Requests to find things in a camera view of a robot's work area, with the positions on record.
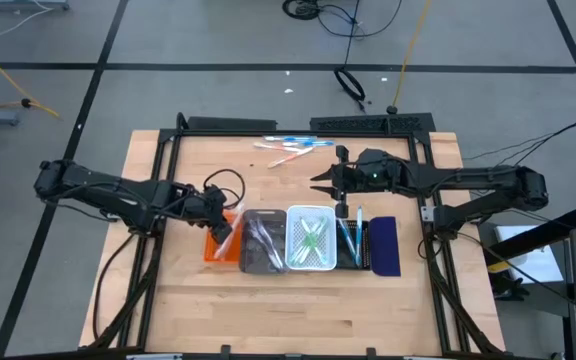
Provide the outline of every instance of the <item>navy blue case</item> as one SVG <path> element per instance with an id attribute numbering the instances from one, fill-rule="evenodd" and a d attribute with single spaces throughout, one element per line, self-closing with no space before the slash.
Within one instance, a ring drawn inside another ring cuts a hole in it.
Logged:
<path id="1" fill-rule="evenodd" d="M 392 216 L 370 220 L 370 266 L 379 276 L 401 276 L 397 222 Z"/>

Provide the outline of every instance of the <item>white cable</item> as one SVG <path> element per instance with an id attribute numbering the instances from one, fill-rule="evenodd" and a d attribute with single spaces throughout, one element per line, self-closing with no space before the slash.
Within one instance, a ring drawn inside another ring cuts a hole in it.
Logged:
<path id="1" fill-rule="evenodd" d="M 36 16 L 39 16 L 39 15 L 41 15 L 41 14 L 45 14 L 45 13 L 47 13 L 47 12 L 49 12 L 49 11 L 54 10 L 53 8 L 49 8 L 49 7 L 45 7 L 45 6 L 41 5 L 37 0 L 32 0 L 32 1 L 33 1 L 35 4 L 37 4 L 37 6 L 39 6 L 39 7 L 40 7 L 41 9 L 43 9 L 43 10 L 42 10 L 42 11 L 39 11 L 39 12 L 36 12 L 36 13 L 28 16 L 27 18 L 25 18 L 24 20 L 22 20 L 19 24 L 11 27 L 10 29 L 4 30 L 4 31 L 0 32 L 0 36 L 6 35 L 6 34 L 8 34 L 8 33 L 11 32 L 11 31 L 16 30 L 16 29 L 19 28 L 21 25 L 25 24 L 26 22 L 30 21 L 32 18 L 34 18 L 34 17 L 36 17 Z"/>

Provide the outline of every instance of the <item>wooden tabletop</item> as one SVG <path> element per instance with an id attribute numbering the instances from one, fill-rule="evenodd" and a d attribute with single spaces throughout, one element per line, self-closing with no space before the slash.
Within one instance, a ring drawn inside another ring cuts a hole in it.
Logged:
<path id="1" fill-rule="evenodd" d="M 123 177 L 150 177 L 157 136 L 157 131 L 133 132 Z M 431 139 L 437 167 L 462 166 L 455 134 L 432 133 Z M 337 162 L 334 147 L 317 148 L 268 169 L 268 163 L 285 154 L 255 149 L 255 141 L 259 138 L 184 137 L 175 180 L 200 187 L 210 173 L 232 168 L 246 181 L 246 208 L 286 210 L 295 204 L 334 205 L 328 195 L 309 189 L 313 185 L 310 177 Z M 351 161 L 365 148 L 409 158 L 405 140 L 344 138 L 336 139 L 336 143 L 349 149 Z M 421 147 L 418 150 L 422 157 Z M 167 168 L 167 151 L 162 176 Z M 235 191 L 240 188 L 238 180 L 228 174 L 211 182 Z M 466 191 L 441 194 L 444 203 L 450 205 L 470 199 Z M 367 347 L 374 347 L 379 355 L 440 355 L 430 279 L 425 261 L 417 254 L 422 234 L 416 200 L 389 193 L 353 194 L 348 196 L 348 204 L 350 214 L 362 205 L 364 219 L 396 217 L 401 277 L 349 270 L 278 276 L 244 274 L 236 265 L 203 261 L 205 229 L 168 221 L 146 350 L 215 353 L 221 345 L 229 344 L 233 353 L 361 355 Z M 462 232 L 477 235 L 469 225 Z M 123 224 L 109 226 L 100 268 L 126 237 Z M 133 241 L 114 260 L 104 279 L 101 329 L 125 300 L 135 245 Z M 504 348 L 481 248 L 460 238 L 452 242 L 452 249 L 464 307 L 492 343 Z M 93 340 L 92 300 L 82 345 Z M 138 305 L 133 317 L 133 344 L 141 309 Z M 453 349 L 457 349 L 450 310 L 447 317 Z"/>

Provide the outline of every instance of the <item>orange object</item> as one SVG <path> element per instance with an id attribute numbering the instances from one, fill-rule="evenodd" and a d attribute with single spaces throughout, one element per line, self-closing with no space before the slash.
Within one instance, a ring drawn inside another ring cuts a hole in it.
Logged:
<path id="1" fill-rule="evenodd" d="M 232 225 L 235 221 L 236 215 L 233 213 L 225 214 L 228 223 Z M 237 264 L 239 263 L 239 256 L 241 255 L 241 234 L 243 232 L 243 221 L 239 221 L 239 225 L 234 230 L 235 235 L 230 244 L 230 249 L 226 252 L 226 256 L 223 258 L 215 258 L 215 252 L 219 249 L 219 244 L 210 235 L 210 231 L 206 232 L 206 244 L 204 246 L 204 261 L 205 262 L 219 262 L 224 264 Z"/>

